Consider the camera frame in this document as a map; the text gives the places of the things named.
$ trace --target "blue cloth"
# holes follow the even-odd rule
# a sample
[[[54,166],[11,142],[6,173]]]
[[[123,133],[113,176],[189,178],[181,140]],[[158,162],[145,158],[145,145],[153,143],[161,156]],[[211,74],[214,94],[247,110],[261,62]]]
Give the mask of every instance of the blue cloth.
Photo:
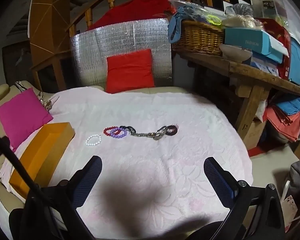
[[[182,20],[195,20],[207,23],[207,20],[196,14],[196,11],[191,6],[182,6],[177,9],[168,25],[168,37],[170,43],[175,43],[181,37],[181,21]]]
[[[294,95],[286,94],[280,97],[275,105],[286,115],[293,115],[300,112],[300,98]]]
[[[186,14],[184,7],[179,7],[177,13],[174,14],[168,25],[168,37],[170,43],[175,43],[180,40],[181,37],[181,21],[189,19],[188,14]]]

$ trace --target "pink pillow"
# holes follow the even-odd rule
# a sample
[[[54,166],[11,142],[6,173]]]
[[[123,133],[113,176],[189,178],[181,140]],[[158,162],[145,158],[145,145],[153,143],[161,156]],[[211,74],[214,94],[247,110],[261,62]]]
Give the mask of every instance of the pink pillow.
[[[33,89],[27,89],[0,106],[0,122],[15,152],[30,134],[53,119]]]

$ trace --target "metal bolt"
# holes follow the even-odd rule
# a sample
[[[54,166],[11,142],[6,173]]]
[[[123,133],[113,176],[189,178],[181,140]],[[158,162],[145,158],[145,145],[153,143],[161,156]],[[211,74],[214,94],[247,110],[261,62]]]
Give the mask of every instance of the metal bolt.
[[[275,185],[272,184],[272,183],[268,184],[268,186],[269,186],[270,189],[275,189]]]
[[[244,180],[239,180],[239,185],[241,187],[245,187],[247,185],[247,183]]]
[[[59,182],[59,186],[66,186],[68,184],[69,180],[63,179],[62,181]]]

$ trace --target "cream sofa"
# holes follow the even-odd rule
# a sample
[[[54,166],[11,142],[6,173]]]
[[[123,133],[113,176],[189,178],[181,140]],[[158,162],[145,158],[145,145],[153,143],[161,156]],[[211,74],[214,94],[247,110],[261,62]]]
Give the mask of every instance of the cream sofa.
[[[39,90],[33,87],[28,81],[22,81],[22,85],[26,88],[33,88],[36,94],[39,94]],[[104,89],[100,86],[92,86],[97,89],[104,91]],[[131,90],[127,92],[141,92],[146,94],[155,94],[155,93],[165,93],[165,92],[173,92],[173,93],[187,93],[186,90],[178,87],[154,87],[154,88],[143,88],[137,90]],[[7,84],[0,85],[0,106],[12,99],[14,96],[18,95],[20,90],[16,86],[9,87]],[[43,93],[43,99],[49,99],[53,94]],[[0,137],[5,136],[3,127],[0,123]],[[0,156],[0,169],[3,165],[5,157]],[[0,201],[5,207],[5,209],[10,213],[14,208],[22,208],[24,204],[21,200],[19,200],[15,195],[9,193],[0,180]]]

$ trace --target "metal chain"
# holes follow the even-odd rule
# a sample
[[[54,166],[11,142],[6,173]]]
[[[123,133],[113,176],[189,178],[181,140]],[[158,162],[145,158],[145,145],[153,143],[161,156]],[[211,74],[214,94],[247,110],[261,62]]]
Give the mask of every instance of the metal chain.
[[[131,129],[130,135],[136,137],[148,137],[148,138],[153,138],[154,140],[159,140],[166,134],[167,131],[168,128],[166,126],[161,127],[159,130],[157,130],[157,132],[150,132],[150,133],[136,133],[135,129]]]

